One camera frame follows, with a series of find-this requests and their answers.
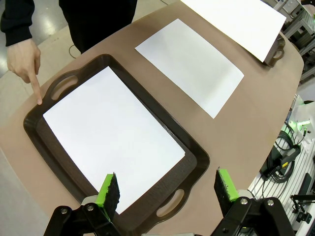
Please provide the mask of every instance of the bolt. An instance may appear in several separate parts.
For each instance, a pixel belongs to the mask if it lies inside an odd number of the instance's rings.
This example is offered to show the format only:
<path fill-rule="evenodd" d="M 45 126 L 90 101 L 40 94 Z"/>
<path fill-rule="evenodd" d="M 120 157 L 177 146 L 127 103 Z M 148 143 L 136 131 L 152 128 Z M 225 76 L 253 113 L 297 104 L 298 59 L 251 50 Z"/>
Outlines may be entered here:
<path fill-rule="evenodd" d="M 274 201 L 272 201 L 272 200 L 268 200 L 267 203 L 268 203 L 269 206 L 273 206 L 274 205 Z"/>
<path fill-rule="evenodd" d="M 246 198 L 242 198 L 241 199 L 241 204 L 246 205 L 248 203 Z"/>
<path fill-rule="evenodd" d="M 61 214 L 66 214 L 67 212 L 68 212 L 68 210 L 66 208 L 61 209 Z"/>
<path fill-rule="evenodd" d="M 91 211 L 91 210 L 93 210 L 93 209 L 94 209 L 94 206 L 89 205 L 87 209 L 88 209 L 88 211 Z"/>

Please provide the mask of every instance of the black pants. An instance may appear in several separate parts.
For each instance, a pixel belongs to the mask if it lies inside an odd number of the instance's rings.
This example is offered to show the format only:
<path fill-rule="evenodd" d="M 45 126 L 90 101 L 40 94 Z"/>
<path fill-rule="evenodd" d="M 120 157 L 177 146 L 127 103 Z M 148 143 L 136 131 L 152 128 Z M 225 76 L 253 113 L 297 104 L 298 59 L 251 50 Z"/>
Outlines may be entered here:
<path fill-rule="evenodd" d="M 59 0 L 74 45 L 85 52 L 132 22 L 137 0 Z"/>

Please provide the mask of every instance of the person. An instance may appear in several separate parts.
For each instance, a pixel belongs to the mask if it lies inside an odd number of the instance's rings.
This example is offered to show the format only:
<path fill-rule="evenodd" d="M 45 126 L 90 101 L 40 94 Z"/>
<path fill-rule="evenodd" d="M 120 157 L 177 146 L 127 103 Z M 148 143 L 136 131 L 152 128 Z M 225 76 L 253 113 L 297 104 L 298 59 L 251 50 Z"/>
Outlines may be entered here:
<path fill-rule="evenodd" d="M 81 53 L 131 23 L 137 0 L 59 0 L 74 45 Z M 38 105 L 42 103 L 36 75 L 40 50 L 29 26 L 33 0 L 6 0 L 0 28 L 6 36 L 8 69 L 31 83 Z"/>

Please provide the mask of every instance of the dark brown serving tray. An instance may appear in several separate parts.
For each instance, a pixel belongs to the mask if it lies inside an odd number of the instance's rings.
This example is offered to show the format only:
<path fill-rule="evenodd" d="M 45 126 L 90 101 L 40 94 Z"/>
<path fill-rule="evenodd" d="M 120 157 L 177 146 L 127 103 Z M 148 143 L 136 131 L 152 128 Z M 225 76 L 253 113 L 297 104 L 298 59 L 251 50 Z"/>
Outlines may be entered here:
<path fill-rule="evenodd" d="M 210 160 L 202 147 L 112 56 L 100 55 L 81 69 L 67 72 L 57 78 L 48 88 L 42 105 L 35 106 L 25 117 L 24 129 L 49 167 L 78 201 L 81 202 L 87 196 L 97 195 L 98 192 L 59 143 L 43 114 L 108 66 L 185 151 L 184 158 L 151 189 L 122 214 L 115 215 L 114 224 L 123 235 L 141 235 L 155 224 L 169 219 L 182 208 L 191 188 L 207 170 Z M 77 77 L 77 83 L 67 87 L 59 98 L 53 100 L 54 89 L 60 87 L 71 76 Z M 168 214 L 158 217 L 157 210 L 167 204 L 178 189 L 184 191 L 179 204 Z"/>
<path fill-rule="evenodd" d="M 278 34 L 274 44 L 266 56 L 264 64 L 269 67 L 274 67 L 277 61 L 284 57 L 284 46 L 285 39 L 280 34 Z"/>

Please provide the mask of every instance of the human hand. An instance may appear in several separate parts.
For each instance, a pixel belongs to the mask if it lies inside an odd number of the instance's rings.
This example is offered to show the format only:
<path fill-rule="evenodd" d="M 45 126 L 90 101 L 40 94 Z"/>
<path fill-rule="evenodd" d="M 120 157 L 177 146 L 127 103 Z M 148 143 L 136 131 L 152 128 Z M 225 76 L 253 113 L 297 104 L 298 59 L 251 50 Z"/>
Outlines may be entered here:
<path fill-rule="evenodd" d="M 21 77 L 25 83 L 31 83 L 37 104 L 42 103 L 40 87 L 36 75 L 40 67 L 40 50 L 30 38 L 7 48 L 8 69 Z"/>

